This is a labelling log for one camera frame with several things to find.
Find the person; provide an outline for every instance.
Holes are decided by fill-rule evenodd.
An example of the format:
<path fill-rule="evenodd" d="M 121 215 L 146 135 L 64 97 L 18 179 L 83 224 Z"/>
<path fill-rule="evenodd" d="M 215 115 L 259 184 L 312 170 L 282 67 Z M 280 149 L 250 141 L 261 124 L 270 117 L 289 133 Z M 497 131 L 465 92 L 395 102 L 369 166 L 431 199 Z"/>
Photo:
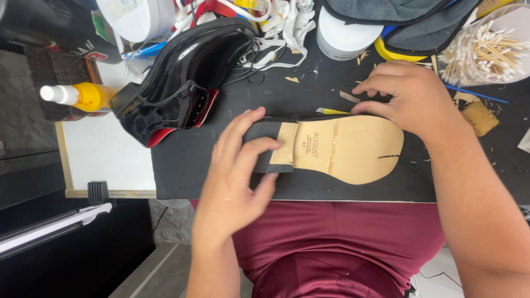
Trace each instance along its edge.
<path fill-rule="evenodd" d="M 253 297 L 403 297 L 410 278 L 447 240 L 466 297 L 528 297 L 530 231 L 471 126 L 436 74 L 410 62 L 379 64 L 353 89 L 370 113 L 418 135 L 437 204 L 273 201 L 278 174 L 249 188 L 271 138 L 242 144 L 265 114 L 236 117 L 211 157 L 192 227 L 187 297 L 238 297 L 241 267 Z"/>

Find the blue stick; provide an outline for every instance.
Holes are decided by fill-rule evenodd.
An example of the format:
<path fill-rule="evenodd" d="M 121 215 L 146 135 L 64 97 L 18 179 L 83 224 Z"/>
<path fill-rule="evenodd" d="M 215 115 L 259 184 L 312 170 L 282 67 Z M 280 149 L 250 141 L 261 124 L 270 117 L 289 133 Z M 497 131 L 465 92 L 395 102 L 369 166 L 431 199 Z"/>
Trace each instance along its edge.
<path fill-rule="evenodd" d="M 474 96 L 484 97 L 484 98 L 491 99 L 491 100 L 495 100 L 495 101 L 498 101 L 498 102 L 509 103 L 509 102 L 507 102 L 506 100 L 502 100 L 502 99 L 498 99 L 498 98 L 489 97 L 489 96 L 486 96 L 486 95 L 482 95 L 482 94 L 478 94 L 478 93 L 471 92 L 471 91 L 468 91 L 468 90 L 460 89 L 460 88 L 458 88 L 458 87 L 454 87 L 454 86 L 447 85 L 447 84 L 444 84 L 444 85 L 445 85 L 445 88 L 447 88 L 447 89 L 453 89 L 453 90 L 460 91 L 460 92 L 463 92 L 463 93 L 469 93 L 469 94 L 472 94 L 472 95 L 474 95 Z"/>

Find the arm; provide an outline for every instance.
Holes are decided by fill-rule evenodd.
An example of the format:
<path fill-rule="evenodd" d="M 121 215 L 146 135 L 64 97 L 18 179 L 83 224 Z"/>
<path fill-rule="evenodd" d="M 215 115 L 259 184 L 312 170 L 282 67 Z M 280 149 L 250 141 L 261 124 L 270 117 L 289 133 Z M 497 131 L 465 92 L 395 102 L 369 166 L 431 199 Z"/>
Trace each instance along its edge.
<path fill-rule="evenodd" d="M 530 231 L 471 126 L 436 74 L 403 61 L 378 65 L 354 94 L 378 91 L 352 113 L 385 117 L 418 135 L 432 162 L 442 229 L 468 297 L 522 297 L 530 291 Z"/>
<path fill-rule="evenodd" d="M 214 146 L 192 227 L 188 298 L 240 295 L 241 280 L 232 234 L 263 214 L 274 194 L 278 176 L 267 174 L 254 191 L 249 188 L 258 155 L 280 147 L 267 137 L 242 146 L 245 132 L 264 115 L 265 108 L 260 107 L 237 116 Z"/>

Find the spray bottle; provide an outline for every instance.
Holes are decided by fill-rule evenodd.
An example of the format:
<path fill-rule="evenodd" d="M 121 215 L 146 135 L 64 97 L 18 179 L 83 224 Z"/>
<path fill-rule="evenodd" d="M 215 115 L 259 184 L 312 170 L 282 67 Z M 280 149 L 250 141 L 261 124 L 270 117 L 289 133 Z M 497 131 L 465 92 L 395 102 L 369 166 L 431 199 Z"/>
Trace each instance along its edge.
<path fill-rule="evenodd" d="M 92 83 L 81 83 L 71 86 L 43 86 L 40 97 L 46 101 L 67 104 L 85 112 L 110 112 L 109 100 L 120 91 Z"/>

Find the shoe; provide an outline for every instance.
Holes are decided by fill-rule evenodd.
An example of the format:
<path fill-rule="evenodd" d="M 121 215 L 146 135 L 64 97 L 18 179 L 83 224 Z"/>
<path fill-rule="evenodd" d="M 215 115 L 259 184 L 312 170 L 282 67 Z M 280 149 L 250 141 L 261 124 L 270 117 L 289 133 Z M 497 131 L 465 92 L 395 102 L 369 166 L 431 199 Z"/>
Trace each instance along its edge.
<path fill-rule="evenodd" d="M 306 169 L 349 184 L 365 184 L 388 175 L 403 147 L 403 131 L 396 124 L 367 115 L 266 117 L 252 124 L 243 142 L 264 136 L 283 145 L 261 154 L 254 172 Z"/>
<path fill-rule="evenodd" d="M 254 27 L 239 17 L 198 25 L 169 40 L 141 84 L 129 83 L 110 106 L 123 128 L 151 148 L 169 132 L 204 120 L 230 69 L 252 47 Z"/>

